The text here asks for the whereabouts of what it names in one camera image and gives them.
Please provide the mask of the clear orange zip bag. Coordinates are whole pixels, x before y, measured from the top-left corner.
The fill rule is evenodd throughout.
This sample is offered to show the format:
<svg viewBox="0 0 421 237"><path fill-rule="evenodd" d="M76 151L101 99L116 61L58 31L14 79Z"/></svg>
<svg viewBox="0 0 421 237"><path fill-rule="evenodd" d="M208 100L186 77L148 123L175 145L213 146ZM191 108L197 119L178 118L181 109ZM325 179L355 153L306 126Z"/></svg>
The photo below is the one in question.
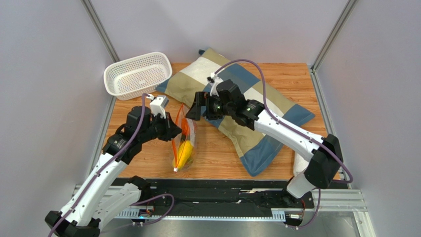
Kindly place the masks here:
<svg viewBox="0 0 421 237"><path fill-rule="evenodd" d="M174 173L181 172L188 168L196 155L196 122L186 117L189 108L181 104L178 109L174 123L181 128L172 141L172 167Z"/></svg>

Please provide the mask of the yellow fake corn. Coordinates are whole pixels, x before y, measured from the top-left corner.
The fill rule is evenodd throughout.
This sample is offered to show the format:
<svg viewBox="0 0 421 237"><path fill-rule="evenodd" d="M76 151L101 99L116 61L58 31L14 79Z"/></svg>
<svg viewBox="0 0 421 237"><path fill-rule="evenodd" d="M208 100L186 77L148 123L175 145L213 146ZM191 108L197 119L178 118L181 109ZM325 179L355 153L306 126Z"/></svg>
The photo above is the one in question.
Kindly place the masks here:
<svg viewBox="0 0 421 237"><path fill-rule="evenodd" d="M178 150L175 149L176 147L174 141L171 142L171 145L174 154L172 165L174 167L174 170L180 170L189 161L194 146L191 144L190 140L181 142L178 147Z"/></svg>

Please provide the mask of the orange fake pumpkin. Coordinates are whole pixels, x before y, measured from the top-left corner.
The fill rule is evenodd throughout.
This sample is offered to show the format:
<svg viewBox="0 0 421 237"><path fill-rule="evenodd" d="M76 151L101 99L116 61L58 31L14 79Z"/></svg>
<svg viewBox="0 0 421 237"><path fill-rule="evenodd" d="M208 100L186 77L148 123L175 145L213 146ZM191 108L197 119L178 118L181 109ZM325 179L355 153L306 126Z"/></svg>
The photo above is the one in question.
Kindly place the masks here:
<svg viewBox="0 0 421 237"><path fill-rule="evenodd" d="M182 129L182 136L190 137L190 125L187 118L183 118L181 120L181 129Z"/></svg>

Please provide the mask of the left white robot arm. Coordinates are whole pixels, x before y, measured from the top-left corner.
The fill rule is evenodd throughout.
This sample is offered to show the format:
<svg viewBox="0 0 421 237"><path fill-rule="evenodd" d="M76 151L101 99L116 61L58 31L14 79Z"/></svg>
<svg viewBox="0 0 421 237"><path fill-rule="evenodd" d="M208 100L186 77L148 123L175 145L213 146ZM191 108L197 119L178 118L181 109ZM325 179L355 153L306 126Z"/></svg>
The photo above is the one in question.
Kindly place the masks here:
<svg viewBox="0 0 421 237"><path fill-rule="evenodd" d="M151 200L150 183L133 176L114 195L102 201L117 176L141 152L146 142L170 141L182 133L170 113L136 106L103 147L103 153L77 193L59 211L50 211L45 222L50 237L98 237L104 227L132 204Z"/></svg>

